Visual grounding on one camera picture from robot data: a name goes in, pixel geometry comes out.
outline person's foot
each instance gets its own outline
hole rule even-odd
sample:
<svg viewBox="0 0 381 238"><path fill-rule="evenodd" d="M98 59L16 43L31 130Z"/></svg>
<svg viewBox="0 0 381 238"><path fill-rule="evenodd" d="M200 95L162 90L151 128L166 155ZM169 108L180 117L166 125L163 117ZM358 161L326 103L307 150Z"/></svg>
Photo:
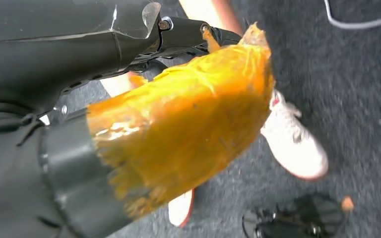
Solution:
<svg viewBox="0 0 381 238"><path fill-rule="evenodd" d="M169 220L176 227L184 227L189 220L193 206L194 189L185 192L169 202Z"/></svg>
<svg viewBox="0 0 381 238"><path fill-rule="evenodd" d="M275 159L301 179L318 179L328 171L326 153L313 135L297 120L301 112L274 89L269 104L271 114L260 132Z"/></svg>

